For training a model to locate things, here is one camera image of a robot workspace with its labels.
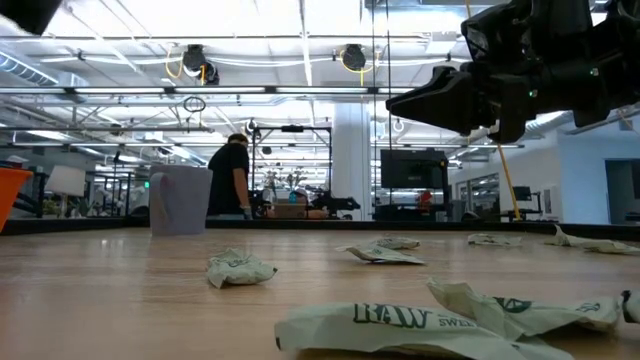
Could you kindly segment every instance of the monitor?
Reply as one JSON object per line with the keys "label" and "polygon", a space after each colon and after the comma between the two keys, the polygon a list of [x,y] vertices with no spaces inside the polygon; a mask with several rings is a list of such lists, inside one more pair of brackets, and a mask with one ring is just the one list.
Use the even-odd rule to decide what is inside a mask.
{"label": "monitor", "polygon": [[531,201],[531,188],[528,186],[514,186],[513,195],[517,201]]}
{"label": "monitor", "polygon": [[380,150],[385,189],[443,189],[448,187],[447,157],[434,150]]}

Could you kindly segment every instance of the pillar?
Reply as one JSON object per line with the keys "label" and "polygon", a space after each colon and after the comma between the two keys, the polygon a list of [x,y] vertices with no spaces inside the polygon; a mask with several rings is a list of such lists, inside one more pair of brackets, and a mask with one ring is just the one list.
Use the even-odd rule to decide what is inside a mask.
{"label": "pillar", "polygon": [[371,220],[373,211],[370,121],[364,103],[335,104],[331,190],[335,197],[353,197],[360,204],[360,210],[342,212],[354,221]]}

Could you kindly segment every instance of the man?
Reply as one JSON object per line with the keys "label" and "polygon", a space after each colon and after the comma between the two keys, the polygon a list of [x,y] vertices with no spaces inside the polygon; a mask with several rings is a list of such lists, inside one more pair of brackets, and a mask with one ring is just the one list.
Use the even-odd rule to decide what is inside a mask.
{"label": "man", "polygon": [[249,140],[242,134],[229,136],[227,144],[218,149],[209,161],[213,171],[209,211],[207,215],[219,220],[251,218],[249,203]]}

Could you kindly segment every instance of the white paper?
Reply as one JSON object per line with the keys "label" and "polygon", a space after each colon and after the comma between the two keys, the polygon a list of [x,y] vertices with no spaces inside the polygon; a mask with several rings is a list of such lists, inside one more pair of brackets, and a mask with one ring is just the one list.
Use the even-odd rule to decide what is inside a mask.
{"label": "white paper", "polygon": [[510,342],[442,309],[332,303],[304,306],[275,325],[281,351],[339,349],[397,351],[476,360],[569,360],[539,340]]}
{"label": "white paper", "polygon": [[622,293],[622,313],[625,322],[640,324],[640,290]]}
{"label": "white paper", "polygon": [[568,305],[549,305],[514,298],[491,297],[474,292],[467,283],[427,283],[440,305],[456,314],[474,319],[479,326],[517,340],[544,334],[569,324],[596,331],[612,331],[620,317],[614,297],[599,297]]}
{"label": "white paper", "polygon": [[467,238],[469,245],[520,246],[521,241],[518,236],[492,234],[472,234]]}
{"label": "white paper", "polygon": [[424,264],[424,261],[413,256],[372,244],[343,246],[336,250],[348,251],[362,260],[372,262]]}
{"label": "white paper", "polygon": [[221,288],[225,284],[258,284],[271,279],[277,271],[255,256],[245,256],[239,250],[228,249],[209,259],[207,278],[213,286]]}
{"label": "white paper", "polygon": [[640,248],[623,244],[613,240],[598,240],[581,238],[573,235],[565,234],[558,225],[556,227],[556,235],[553,239],[545,241],[547,245],[578,247],[591,252],[603,254],[624,254],[624,255],[640,255]]}
{"label": "white paper", "polygon": [[382,239],[374,240],[371,244],[391,250],[400,250],[415,249],[420,246],[420,241],[403,236],[385,234]]}

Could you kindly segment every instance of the wooden table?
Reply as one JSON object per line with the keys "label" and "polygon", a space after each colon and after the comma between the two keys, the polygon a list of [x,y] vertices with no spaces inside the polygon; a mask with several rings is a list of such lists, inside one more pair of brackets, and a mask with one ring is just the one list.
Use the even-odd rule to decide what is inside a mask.
{"label": "wooden table", "polygon": [[[470,247],[462,232],[403,233],[423,241],[413,254],[428,266],[371,265],[334,251],[379,235],[211,230],[152,239],[146,229],[121,229],[5,237],[0,354],[3,360],[368,359],[281,353],[273,325],[305,304],[438,306],[425,286],[429,276],[467,281],[486,294],[561,303],[640,289],[639,257],[545,246],[544,236],[534,234],[524,235],[522,248],[504,249]],[[205,263],[227,247],[280,271],[262,285],[217,290],[205,280]],[[576,359],[640,356],[640,325],[621,323],[615,336],[580,337],[548,341]]]}

